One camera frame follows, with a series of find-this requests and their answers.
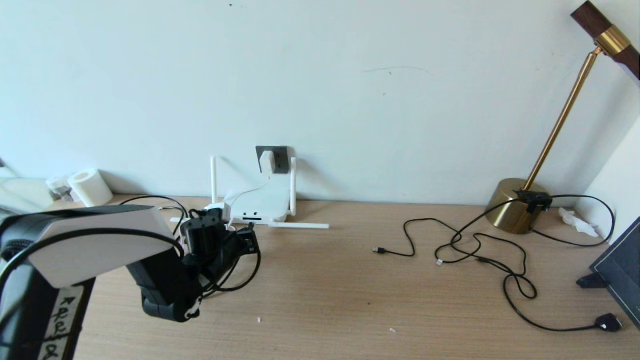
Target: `desk lamp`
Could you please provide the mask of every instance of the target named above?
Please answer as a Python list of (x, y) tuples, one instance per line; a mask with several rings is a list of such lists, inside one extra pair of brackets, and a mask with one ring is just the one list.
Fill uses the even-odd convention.
[(628, 70), (640, 80), (640, 54), (631, 45), (629, 39), (614, 25), (612, 24), (602, 13), (593, 5), (587, 1), (580, 8), (575, 10), (571, 16), (578, 22), (580, 26), (593, 38), (596, 48), (591, 51), (587, 56), (578, 78), (573, 86), (573, 90), (569, 94), (569, 98), (564, 105), (560, 117), (556, 122), (556, 126), (551, 135), (549, 136), (547, 143), (542, 149), (542, 153), (538, 157), (538, 160), (531, 170), (531, 174), (527, 180), (523, 179), (505, 179), (502, 180), (487, 207), (487, 210), (498, 206), (504, 202), (513, 200), (495, 211), (487, 214), (486, 218), (495, 227), (500, 230), (506, 231), (512, 234), (525, 234), (528, 233), (538, 218), (540, 212), (545, 209), (544, 204), (535, 204), (531, 206), (531, 202), (523, 200), (522, 196), (527, 192), (535, 192), (548, 197), (546, 189), (542, 186), (534, 183), (542, 164), (545, 162), (551, 146), (553, 146), (566, 118), (571, 112), (571, 108), (575, 103), (576, 98), (582, 90), (585, 80), (589, 76), (589, 72), (596, 61), (597, 56), (600, 53), (604, 53), (609, 56), (613, 61), (621, 64), (625, 70)]

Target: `white cable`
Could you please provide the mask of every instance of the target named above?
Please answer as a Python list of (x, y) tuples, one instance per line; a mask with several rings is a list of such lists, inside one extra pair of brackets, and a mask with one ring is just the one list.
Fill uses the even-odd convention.
[(270, 181), (271, 181), (271, 176), (269, 176), (269, 177), (267, 178), (267, 182), (266, 182), (266, 183), (264, 183), (264, 185), (260, 186), (259, 188), (255, 188), (255, 189), (253, 189), (253, 190), (248, 190), (248, 191), (245, 191), (245, 192), (239, 193), (238, 195), (236, 195), (236, 198), (234, 199), (234, 201), (233, 201), (229, 206), (231, 206), (231, 207), (233, 208), (233, 207), (234, 207), (234, 204), (236, 203), (236, 201), (237, 201), (238, 199), (240, 199), (240, 196), (242, 196), (242, 195), (244, 195), (244, 194), (246, 194), (246, 193), (250, 193), (250, 192), (256, 192), (256, 191), (258, 191), (258, 190), (262, 189), (263, 187), (267, 186), (267, 184), (268, 184)]
[(236, 227), (233, 226), (234, 218), (229, 219), (229, 223), (227, 224), (227, 231), (237, 231)]

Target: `white wall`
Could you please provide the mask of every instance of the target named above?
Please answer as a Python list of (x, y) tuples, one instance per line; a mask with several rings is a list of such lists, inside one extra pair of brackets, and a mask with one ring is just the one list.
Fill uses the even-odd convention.
[[(261, 182), (255, 145), (289, 145), (313, 199), (485, 204), (528, 175), (593, 49), (582, 3), (3, 1), (0, 156), (207, 195), (210, 154), (224, 193)], [(640, 44), (636, 0), (594, 3)], [(638, 95), (599, 59), (538, 182), (584, 192)]]
[[(611, 238), (612, 242), (640, 217), (640, 119), (620, 143), (585, 195), (602, 199), (616, 213), (616, 228)], [(584, 199), (578, 201), (576, 208), (589, 223), (598, 226), (601, 236), (607, 236), (611, 216), (602, 205)]]

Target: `label with handwritten text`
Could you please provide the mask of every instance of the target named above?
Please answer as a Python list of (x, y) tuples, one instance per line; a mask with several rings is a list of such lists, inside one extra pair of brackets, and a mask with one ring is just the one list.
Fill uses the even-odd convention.
[(67, 335), (71, 332), (71, 327), (76, 319), (76, 313), (82, 294), (83, 286), (71, 286), (60, 289), (56, 305), (49, 319), (47, 334), (40, 347), (39, 360), (60, 359), (67, 348)]

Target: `toilet paper roll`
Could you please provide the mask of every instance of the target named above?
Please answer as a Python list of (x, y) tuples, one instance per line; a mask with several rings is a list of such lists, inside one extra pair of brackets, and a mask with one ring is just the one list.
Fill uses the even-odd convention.
[(67, 182), (87, 208), (105, 205), (113, 198), (111, 190), (96, 168), (80, 171)]

